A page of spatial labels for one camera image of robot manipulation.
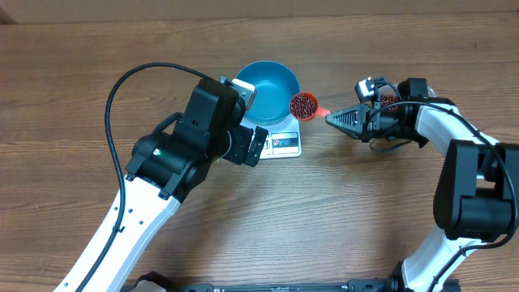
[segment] wooden table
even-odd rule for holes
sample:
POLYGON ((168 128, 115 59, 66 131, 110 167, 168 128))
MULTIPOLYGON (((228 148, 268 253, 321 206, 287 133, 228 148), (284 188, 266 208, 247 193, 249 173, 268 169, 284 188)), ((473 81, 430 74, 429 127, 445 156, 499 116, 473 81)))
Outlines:
MULTIPOLYGON (((104 218, 118 183, 105 100, 125 71, 178 62, 213 77, 283 62, 331 110, 358 103, 367 76, 426 77, 474 125, 519 142, 519 13, 385 15, 0 27, 0 290, 49 291, 104 218)), ((153 69, 116 96, 123 164, 197 82, 153 69)), ((443 164, 428 144, 371 152, 327 126, 302 125, 298 159, 254 169, 218 161, 150 242, 129 282, 339 282, 384 277, 434 225, 443 164)), ((516 291, 517 240, 456 272, 464 291, 516 291)))

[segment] wood grain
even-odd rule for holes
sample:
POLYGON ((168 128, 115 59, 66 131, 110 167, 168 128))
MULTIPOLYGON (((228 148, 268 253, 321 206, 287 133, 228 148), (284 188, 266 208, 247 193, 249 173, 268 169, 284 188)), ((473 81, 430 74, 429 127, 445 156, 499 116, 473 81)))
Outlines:
POLYGON ((0 0, 17 24, 513 12, 517 0, 0 0))
MULTIPOLYGON (((0 290, 52 290, 104 218, 117 190, 105 99, 134 66, 178 62, 217 77, 277 60, 331 110, 356 104, 366 76, 426 77, 474 125, 517 143, 518 41, 518 13, 2 26, 0 290)), ((121 87, 112 126, 123 164, 195 83, 153 69, 121 87)), ((129 281, 152 270, 216 284, 387 275, 434 224, 441 155, 415 144, 373 153, 319 119, 302 133, 298 159, 215 163, 129 281)), ((515 291, 518 260, 513 240, 472 255, 455 277, 464 291, 515 291)))

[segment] orange spoon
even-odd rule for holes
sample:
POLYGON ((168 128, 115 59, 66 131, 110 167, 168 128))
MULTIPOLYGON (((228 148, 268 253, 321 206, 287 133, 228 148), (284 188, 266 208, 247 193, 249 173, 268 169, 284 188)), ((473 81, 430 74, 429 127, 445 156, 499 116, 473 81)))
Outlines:
POLYGON ((320 107, 311 92, 300 92, 290 100, 290 113, 300 121, 309 122, 317 116, 326 117, 330 111, 320 107))

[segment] beige wall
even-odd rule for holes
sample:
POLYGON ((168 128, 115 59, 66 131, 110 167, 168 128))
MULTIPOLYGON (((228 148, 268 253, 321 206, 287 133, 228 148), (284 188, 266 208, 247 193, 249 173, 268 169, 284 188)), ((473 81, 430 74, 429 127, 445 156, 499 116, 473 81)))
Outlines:
POLYGON ((517 0, 0 0, 7 23, 516 11, 517 0))

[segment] robotic hand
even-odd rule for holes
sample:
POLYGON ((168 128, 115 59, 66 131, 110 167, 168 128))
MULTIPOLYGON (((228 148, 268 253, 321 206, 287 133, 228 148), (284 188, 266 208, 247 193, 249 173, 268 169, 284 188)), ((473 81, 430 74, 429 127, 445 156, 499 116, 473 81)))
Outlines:
POLYGON ((101 226, 55 291, 119 292, 153 235, 175 214, 190 190, 205 180, 216 159, 256 166, 268 131, 240 125, 255 94, 254 85, 239 79, 228 81, 222 76, 216 81, 171 63, 149 63, 128 71, 110 93, 105 114, 110 150, 123 185, 101 226), (149 67, 173 67, 202 79, 183 114, 171 114, 152 134, 137 141, 122 178, 109 130, 109 108, 121 83, 149 67), (172 134, 164 133, 174 122, 172 134))
MULTIPOLYGON (((434 198, 437 226, 390 277, 387 291, 441 291, 445 280, 477 249, 501 247, 517 228, 519 146, 499 144, 460 114, 449 99, 429 97, 425 79, 410 78, 395 87, 384 79, 368 78, 355 87, 360 105, 339 110, 326 123, 348 136, 368 142, 374 138, 431 141, 445 157, 434 198), (380 93, 390 86, 395 97, 380 93), (477 187, 477 179, 495 183, 477 187), (506 238, 493 243, 506 234, 506 238)), ((457 284, 446 288, 450 290, 457 284)))

